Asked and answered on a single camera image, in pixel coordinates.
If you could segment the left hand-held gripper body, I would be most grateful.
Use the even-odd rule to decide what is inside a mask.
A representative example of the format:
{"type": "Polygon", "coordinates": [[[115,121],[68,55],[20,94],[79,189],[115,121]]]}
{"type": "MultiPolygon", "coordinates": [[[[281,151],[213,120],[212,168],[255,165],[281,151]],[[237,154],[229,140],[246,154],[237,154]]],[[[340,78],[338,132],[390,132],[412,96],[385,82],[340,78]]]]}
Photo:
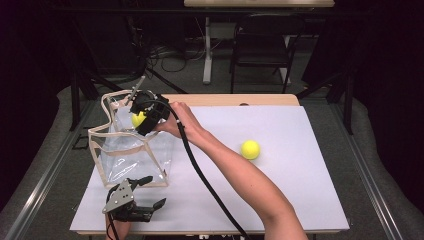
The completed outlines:
{"type": "Polygon", "coordinates": [[[129,180],[126,178],[109,190],[102,213],[110,216],[113,220],[122,222],[149,222],[154,209],[136,204],[134,197],[136,188],[130,187],[129,180]]]}

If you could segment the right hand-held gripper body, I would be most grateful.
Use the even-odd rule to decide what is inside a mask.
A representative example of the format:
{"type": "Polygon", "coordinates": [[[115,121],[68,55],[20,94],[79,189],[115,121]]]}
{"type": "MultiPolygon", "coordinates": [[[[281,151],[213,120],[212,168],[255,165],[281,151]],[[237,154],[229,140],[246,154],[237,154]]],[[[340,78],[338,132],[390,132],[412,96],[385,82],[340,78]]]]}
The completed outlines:
{"type": "Polygon", "coordinates": [[[128,103],[132,106],[133,103],[141,105],[142,111],[146,116],[154,116],[163,122],[168,119],[170,111],[167,108],[168,100],[160,94],[155,94],[150,90],[140,90],[141,84],[145,77],[141,76],[135,86],[132,87],[128,97],[128,103]]]}

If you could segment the yellow tennis ball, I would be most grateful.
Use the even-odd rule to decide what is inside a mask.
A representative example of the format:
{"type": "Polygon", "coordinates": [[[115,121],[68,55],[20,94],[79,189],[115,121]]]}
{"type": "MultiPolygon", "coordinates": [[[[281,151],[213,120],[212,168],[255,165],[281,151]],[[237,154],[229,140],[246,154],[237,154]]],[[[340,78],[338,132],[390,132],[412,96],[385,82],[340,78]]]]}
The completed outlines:
{"type": "Polygon", "coordinates": [[[146,119],[146,115],[143,111],[140,111],[138,114],[133,113],[131,117],[131,122],[134,128],[140,126],[143,121],[146,119]]]}
{"type": "Polygon", "coordinates": [[[259,156],[260,150],[260,145],[256,141],[246,140],[241,145],[240,153],[244,158],[254,160],[259,156]]]}

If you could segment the clear plastic bag beige trim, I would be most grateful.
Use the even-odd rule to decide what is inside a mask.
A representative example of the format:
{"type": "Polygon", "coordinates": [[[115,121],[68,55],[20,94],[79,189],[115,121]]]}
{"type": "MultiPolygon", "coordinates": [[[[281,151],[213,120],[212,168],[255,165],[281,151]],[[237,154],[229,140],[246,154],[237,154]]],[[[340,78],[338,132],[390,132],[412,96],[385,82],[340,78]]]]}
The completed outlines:
{"type": "Polygon", "coordinates": [[[146,187],[166,187],[173,137],[152,131],[140,135],[133,125],[130,90],[108,93],[100,100],[107,122],[88,130],[89,148],[102,185],[111,188],[124,179],[152,176],[146,187]]]}

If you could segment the person's left hand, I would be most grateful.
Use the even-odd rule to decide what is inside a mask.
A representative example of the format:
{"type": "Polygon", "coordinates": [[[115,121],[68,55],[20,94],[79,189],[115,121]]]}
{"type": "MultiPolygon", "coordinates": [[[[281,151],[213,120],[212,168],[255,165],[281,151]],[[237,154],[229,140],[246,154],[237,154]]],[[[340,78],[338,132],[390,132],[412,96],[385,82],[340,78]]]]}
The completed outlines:
{"type": "MultiPolygon", "coordinates": [[[[131,229],[131,222],[122,222],[122,221],[118,221],[118,220],[114,220],[113,221],[113,225],[115,227],[115,230],[118,234],[118,238],[119,240],[125,240],[125,238],[128,236],[129,231],[131,229]]],[[[105,240],[116,240],[114,231],[112,229],[112,226],[110,224],[109,220],[106,220],[106,237],[105,240]]]]}

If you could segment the person's right hand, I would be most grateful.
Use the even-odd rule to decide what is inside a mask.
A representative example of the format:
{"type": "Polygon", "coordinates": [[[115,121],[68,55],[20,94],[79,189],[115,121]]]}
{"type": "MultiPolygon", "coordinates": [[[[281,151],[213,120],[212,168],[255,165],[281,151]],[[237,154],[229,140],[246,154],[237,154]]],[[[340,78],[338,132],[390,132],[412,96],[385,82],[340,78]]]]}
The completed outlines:
{"type": "Polygon", "coordinates": [[[175,114],[170,116],[165,122],[159,123],[156,126],[156,130],[165,131],[175,137],[181,138],[182,133],[178,127],[178,124],[181,124],[189,142],[195,143],[200,140],[204,129],[189,106],[184,102],[172,102],[170,107],[175,114]]]}

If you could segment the black metal stand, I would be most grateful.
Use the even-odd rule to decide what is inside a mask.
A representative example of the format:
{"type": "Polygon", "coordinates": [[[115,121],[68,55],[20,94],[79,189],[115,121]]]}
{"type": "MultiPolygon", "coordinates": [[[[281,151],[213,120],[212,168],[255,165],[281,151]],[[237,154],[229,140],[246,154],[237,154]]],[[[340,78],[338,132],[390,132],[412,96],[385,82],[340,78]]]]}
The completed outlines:
{"type": "Polygon", "coordinates": [[[340,72],[336,72],[319,83],[309,86],[300,93],[297,93],[296,97],[298,99],[303,99],[324,87],[325,85],[331,84],[330,90],[326,96],[326,100],[328,103],[338,103],[341,96],[344,96],[342,123],[346,131],[352,135],[352,105],[355,73],[356,70],[353,68],[346,68],[340,72]]]}
{"type": "Polygon", "coordinates": [[[119,91],[120,87],[96,74],[94,71],[76,64],[72,68],[71,75],[71,103],[72,103],[72,124],[70,130],[76,129],[81,121],[80,94],[83,94],[88,100],[96,100],[99,92],[95,85],[103,85],[110,90],[119,91]]]}

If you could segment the white-legged wooden desk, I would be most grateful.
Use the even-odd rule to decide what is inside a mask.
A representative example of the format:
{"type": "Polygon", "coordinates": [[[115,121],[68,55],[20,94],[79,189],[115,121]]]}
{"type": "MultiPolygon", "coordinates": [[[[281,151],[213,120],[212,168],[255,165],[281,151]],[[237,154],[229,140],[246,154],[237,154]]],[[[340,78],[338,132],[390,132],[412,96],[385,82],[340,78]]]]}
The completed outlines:
{"type": "MultiPolygon", "coordinates": [[[[185,7],[196,10],[201,10],[202,8],[206,10],[231,10],[234,8],[259,10],[266,8],[270,8],[271,10],[277,8],[294,10],[300,8],[301,10],[310,10],[315,8],[331,8],[334,4],[334,0],[184,0],[185,7]]],[[[213,63],[211,40],[213,38],[220,40],[230,39],[235,23],[233,21],[216,22],[212,21],[210,17],[206,17],[204,26],[205,62],[203,83],[210,84],[213,63]]]]}

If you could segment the black folding chair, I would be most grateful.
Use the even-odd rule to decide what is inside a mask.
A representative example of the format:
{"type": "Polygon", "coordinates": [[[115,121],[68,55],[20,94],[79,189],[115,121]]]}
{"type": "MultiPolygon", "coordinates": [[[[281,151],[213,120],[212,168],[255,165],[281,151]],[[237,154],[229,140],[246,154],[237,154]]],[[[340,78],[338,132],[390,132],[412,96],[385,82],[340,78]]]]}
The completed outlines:
{"type": "Polygon", "coordinates": [[[257,13],[240,19],[235,26],[230,60],[231,86],[236,85],[236,68],[281,68],[282,92],[288,85],[296,43],[305,29],[305,20],[298,15],[257,13]]]}

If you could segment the aluminium frame rail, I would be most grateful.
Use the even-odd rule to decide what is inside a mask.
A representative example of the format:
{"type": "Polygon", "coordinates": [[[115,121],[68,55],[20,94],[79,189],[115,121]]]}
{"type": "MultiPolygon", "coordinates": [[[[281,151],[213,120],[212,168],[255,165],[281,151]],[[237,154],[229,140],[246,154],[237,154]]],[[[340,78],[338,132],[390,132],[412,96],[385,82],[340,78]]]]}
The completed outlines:
{"type": "Polygon", "coordinates": [[[364,158],[355,138],[346,129],[343,121],[343,113],[337,104],[330,104],[330,109],[336,118],[337,125],[339,126],[344,139],[347,141],[349,148],[354,156],[354,163],[361,178],[362,184],[367,192],[368,198],[373,206],[380,225],[382,226],[388,240],[404,240],[389,206],[384,199],[377,183],[368,167],[366,159],[364,158]]]}
{"type": "Polygon", "coordinates": [[[89,114],[95,107],[95,104],[95,101],[88,101],[81,110],[81,113],[79,114],[79,122],[73,127],[72,131],[67,132],[67,135],[62,141],[60,148],[55,153],[53,160],[49,162],[49,165],[41,175],[33,191],[26,199],[19,215],[15,218],[15,221],[5,236],[5,240],[17,240],[26,234],[27,229],[37,215],[58,174],[60,173],[66,157],[72,149],[72,144],[77,141],[89,114]]]}

